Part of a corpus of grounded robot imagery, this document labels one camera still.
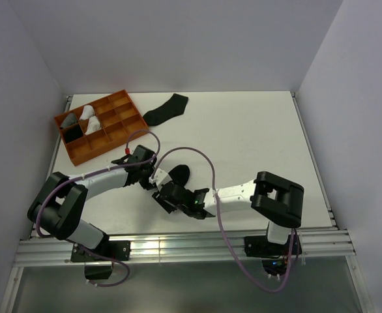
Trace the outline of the upper white rolled sock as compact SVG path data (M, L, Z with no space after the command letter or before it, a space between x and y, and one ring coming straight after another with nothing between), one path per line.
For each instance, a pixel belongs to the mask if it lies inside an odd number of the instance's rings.
M88 120L92 118L93 116L95 116L94 108L91 105L87 104L83 107L79 120L80 121Z

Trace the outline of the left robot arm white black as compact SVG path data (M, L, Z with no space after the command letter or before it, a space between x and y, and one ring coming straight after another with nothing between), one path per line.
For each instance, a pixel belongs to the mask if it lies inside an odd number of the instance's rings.
M76 179L57 171L52 173L28 209L27 217L52 237L86 248L94 260L103 260L110 251L108 235L81 219L85 202L107 191L140 183L151 188L156 154L138 145L131 155L114 160L106 170Z

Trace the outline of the white rolled sock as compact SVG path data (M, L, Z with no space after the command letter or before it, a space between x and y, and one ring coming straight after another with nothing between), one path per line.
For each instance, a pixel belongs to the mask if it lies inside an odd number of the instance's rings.
M93 116L92 118L88 120L87 130L85 131L85 135L90 135L101 129L102 129L102 126L100 124L100 121L98 120L98 117Z
M88 120L92 118L93 116L95 116L94 108L91 105L87 104L83 107L79 120L80 121Z

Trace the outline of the black sock with white stripes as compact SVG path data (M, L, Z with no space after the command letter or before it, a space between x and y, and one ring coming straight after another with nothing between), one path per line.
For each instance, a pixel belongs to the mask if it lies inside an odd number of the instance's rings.
M73 142L83 137L83 130L79 124L62 129L63 140L65 143Z

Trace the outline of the lower white rolled sock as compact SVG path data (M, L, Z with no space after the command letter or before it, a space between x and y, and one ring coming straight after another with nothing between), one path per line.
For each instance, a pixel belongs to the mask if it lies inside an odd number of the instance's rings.
M100 121L98 120L98 117L93 116L92 118L88 120L87 130L85 131L85 135L90 135L101 129L102 129L102 126L100 124Z

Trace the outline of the grey rolled sock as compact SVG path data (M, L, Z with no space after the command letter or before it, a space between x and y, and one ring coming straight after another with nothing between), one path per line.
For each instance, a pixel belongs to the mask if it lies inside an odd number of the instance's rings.
M59 128L60 129L65 129L68 128L72 125L76 125L78 123L78 119L76 117L75 113L69 113L62 121L60 124Z

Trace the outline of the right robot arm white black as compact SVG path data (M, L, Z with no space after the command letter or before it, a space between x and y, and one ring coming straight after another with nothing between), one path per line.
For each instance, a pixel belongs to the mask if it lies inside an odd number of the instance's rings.
M153 198L169 213L179 210L198 220L219 213L253 210L268 220L265 248L279 254L287 246L292 230L301 226L304 188L267 171L253 181L214 190L188 190L163 170L149 178L157 188Z

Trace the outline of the orange compartment tray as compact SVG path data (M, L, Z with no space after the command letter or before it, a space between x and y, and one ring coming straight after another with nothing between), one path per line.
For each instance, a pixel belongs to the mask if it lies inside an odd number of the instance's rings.
M56 115L54 121L74 166L139 138L149 128L124 89Z

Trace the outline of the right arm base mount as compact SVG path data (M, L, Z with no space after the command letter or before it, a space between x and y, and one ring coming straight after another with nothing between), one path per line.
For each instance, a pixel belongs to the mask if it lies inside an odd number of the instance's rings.
M270 243L266 235L244 237L244 253L247 257L263 259L280 259L287 257L289 253L291 236L288 235L284 245Z

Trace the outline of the aluminium frame rail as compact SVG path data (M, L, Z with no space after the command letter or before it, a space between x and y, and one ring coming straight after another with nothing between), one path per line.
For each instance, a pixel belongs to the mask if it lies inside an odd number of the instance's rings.
M347 275L352 281L359 303L359 312L374 312L374 306L356 258L350 235L339 229L327 194L321 190L320 198L332 222L329 228L306 228L298 231L303 253L299 264L305 266L305 259L342 257L347 265ZM199 261L229 261L229 254L221 236L215 232L169 233L157 236L133 236L134 250L138 252L134 262L141 263L183 263ZM18 290L23 286L22 276L30 267L57 267L69 265L69 245L52 239L30 239L19 243L16 263L12 267L1 312L12 312L17 307Z

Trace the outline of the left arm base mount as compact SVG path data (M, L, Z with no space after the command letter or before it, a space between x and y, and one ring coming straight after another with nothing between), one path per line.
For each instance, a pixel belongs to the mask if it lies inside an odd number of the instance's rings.
M70 261L84 264L84 276L98 285L114 285L108 282L115 274L116 265L125 269L121 283L130 276L130 268L125 263L130 257L130 241L108 241L99 244L95 249L88 249L74 244Z

